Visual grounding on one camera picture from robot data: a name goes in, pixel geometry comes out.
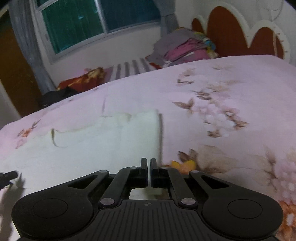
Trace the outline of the striped grey white pillow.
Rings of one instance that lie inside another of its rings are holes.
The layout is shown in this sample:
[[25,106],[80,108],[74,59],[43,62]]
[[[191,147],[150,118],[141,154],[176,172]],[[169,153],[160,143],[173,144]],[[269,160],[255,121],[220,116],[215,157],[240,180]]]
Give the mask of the striped grey white pillow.
[[156,70],[156,68],[151,66],[145,58],[138,58],[104,69],[104,72],[106,73],[104,82],[112,82],[114,80],[154,70]]

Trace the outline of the brown wooden door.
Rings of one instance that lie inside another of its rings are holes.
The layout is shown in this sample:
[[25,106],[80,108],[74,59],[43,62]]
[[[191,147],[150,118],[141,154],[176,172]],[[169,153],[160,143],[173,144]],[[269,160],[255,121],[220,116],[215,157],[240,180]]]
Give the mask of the brown wooden door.
[[9,11],[1,16],[1,83],[20,116],[40,109],[41,92],[16,41]]

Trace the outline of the pink floral bed sheet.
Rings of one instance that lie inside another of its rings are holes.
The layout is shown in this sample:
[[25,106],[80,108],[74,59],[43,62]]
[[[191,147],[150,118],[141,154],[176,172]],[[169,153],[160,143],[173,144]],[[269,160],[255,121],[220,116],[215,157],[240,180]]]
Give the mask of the pink floral bed sheet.
[[[1,189],[1,240],[295,240],[295,67],[270,55],[202,60],[114,80],[1,129],[1,159],[52,129],[157,110],[158,167],[177,169],[196,198],[163,188],[100,198],[99,170],[25,194],[22,174]],[[8,173],[16,170],[3,170]]]

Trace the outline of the grey curtain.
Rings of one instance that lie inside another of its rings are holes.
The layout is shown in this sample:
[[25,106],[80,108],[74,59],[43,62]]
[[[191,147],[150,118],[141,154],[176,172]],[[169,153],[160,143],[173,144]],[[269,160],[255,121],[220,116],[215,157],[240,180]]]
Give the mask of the grey curtain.
[[9,3],[11,25],[18,46],[29,64],[41,94],[55,90],[55,85],[45,69],[38,46],[29,1],[13,0]]
[[161,16],[161,37],[179,28],[175,0],[153,0]]

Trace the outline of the window with green glass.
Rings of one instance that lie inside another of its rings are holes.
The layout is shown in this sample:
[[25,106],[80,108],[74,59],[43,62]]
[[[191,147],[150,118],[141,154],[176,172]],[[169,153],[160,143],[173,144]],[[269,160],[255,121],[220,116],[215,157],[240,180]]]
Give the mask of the window with green glass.
[[32,4],[51,63],[92,42],[161,19],[153,1],[35,0]]

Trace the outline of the right grey curtain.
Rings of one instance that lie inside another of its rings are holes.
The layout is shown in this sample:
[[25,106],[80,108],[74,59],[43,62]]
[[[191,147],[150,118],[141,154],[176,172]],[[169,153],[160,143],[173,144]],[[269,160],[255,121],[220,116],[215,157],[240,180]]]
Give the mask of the right grey curtain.
[[175,0],[153,0],[161,16],[161,37],[179,28]]

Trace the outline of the red white headboard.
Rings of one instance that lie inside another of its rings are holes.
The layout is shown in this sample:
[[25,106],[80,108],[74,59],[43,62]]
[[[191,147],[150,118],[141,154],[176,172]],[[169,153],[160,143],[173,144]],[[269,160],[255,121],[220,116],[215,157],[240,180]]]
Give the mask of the red white headboard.
[[250,26],[241,12],[225,1],[214,1],[210,14],[196,15],[192,30],[204,33],[216,44],[219,57],[273,55],[290,62],[290,43],[284,31],[270,20]]

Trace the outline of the stack of folded clothes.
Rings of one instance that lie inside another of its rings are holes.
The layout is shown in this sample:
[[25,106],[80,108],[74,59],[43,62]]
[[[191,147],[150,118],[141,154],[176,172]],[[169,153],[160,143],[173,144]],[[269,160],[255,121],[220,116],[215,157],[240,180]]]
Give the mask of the stack of folded clothes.
[[162,69],[217,57],[215,44],[205,34],[178,28],[158,40],[153,46],[153,52],[146,56],[146,60],[151,66]]

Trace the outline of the left grey curtain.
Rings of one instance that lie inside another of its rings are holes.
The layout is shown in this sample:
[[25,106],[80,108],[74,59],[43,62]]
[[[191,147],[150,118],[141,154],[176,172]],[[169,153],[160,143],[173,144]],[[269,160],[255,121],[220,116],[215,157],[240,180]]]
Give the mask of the left grey curtain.
[[41,94],[55,90],[55,85],[45,69],[38,46],[29,1],[13,0],[9,3],[11,25],[18,46],[29,64]]

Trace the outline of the cream white cloth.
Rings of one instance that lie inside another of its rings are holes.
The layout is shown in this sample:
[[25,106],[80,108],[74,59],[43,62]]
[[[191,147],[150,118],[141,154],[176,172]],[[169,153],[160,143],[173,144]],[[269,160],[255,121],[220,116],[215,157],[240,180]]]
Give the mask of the cream white cloth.
[[115,174],[142,158],[158,158],[160,130],[157,110],[102,116],[83,128],[33,137],[1,159],[1,168],[22,174],[25,194],[99,170]]

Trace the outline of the red orange blanket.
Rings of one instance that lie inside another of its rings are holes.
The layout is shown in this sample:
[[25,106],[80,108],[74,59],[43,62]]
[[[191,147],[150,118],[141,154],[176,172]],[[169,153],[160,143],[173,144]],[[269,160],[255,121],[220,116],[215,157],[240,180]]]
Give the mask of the red orange blanket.
[[69,87],[77,92],[85,92],[91,90],[104,83],[106,72],[103,68],[89,69],[85,74],[72,79],[64,80],[59,83],[57,90]]

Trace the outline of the black garment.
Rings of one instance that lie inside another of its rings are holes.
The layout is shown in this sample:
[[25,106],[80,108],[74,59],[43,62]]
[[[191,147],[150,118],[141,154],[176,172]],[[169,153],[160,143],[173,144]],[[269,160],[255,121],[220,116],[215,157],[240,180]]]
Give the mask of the black garment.
[[41,97],[39,105],[41,108],[46,108],[76,94],[79,94],[79,92],[70,87],[66,87],[57,91],[50,91]]

